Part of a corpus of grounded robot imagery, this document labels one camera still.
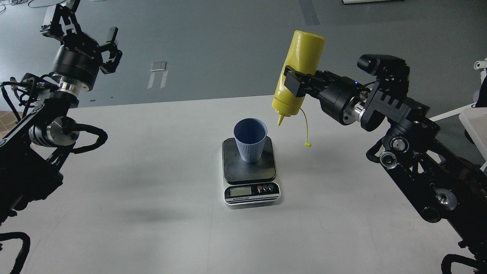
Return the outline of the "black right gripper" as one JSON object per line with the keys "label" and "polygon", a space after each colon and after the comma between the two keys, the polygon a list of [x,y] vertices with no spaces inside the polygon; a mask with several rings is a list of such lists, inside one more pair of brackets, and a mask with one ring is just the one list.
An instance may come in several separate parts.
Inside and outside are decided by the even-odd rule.
{"label": "black right gripper", "polygon": [[297,98],[310,92],[320,102],[322,111],[342,125],[350,125],[358,120],[353,114],[356,104],[363,101],[363,92],[370,92],[365,85],[329,71],[316,71],[314,76],[301,73],[289,65],[283,71],[285,88]]}

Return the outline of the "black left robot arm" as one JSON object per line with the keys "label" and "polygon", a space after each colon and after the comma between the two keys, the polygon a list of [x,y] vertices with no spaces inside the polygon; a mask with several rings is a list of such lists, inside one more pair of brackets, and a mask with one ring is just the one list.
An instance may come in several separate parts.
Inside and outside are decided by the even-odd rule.
{"label": "black left robot arm", "polygon": [[115,73],[123,55],[117,27],[110,29],[103,45],[82,31],[75,16],[79,4],[68,0],[46,12],[40,31],[60,42],[50,73],[26,73],[22,80],[1,83],[17,120],[0,144],[2,223],[63,184],[60,170],[69,155],[96,150],[108,140],[103,129],[68,117],[80,103],[78,96],[94,88],[99,72]]}

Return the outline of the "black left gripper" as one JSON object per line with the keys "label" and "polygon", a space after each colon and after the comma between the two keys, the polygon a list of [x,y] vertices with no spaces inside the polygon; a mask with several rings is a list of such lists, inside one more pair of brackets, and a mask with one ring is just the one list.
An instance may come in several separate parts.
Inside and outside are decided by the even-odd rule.
{"label": "black left gripper", "polygon": [[[99,47],[96,40],[81,31],[75,12],[80,0],[68,0],[48,7],[41,34],[44,37],[62,41],[51,67],[50,76],[59,80],[61,76],[84,83],[88,91],[94,87],[99,69],[104,74],[115,73],[123,52],[118,49],[117,27],[110,28],[106,43]],[[102,54],[109,52],[108,60],[102,62]]]}

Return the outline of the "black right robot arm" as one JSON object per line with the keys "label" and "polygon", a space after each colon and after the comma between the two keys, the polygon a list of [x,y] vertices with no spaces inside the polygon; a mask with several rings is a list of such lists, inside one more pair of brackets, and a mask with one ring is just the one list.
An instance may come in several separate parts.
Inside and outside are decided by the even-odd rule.
{"label": "black right robot arm", "polygon": [[319,100],[322,111],[342,125],[359,122],[371,132],[387,120],[390,128],[367,151],[367,159],[383,167],[423,220],[447,220],[461,237],[459,247],[473,254],[445,255],[442,273],[450,274],[452,264],[459,263],[485,274],[486,175],[436,139],[440,128],[426,117],[429,107],[407,97],[405,60],[364,54],[358,68],[376,77],[371,89],[329,71],[304,73],[296,65],[284,66],[285,87],[296,97]]}

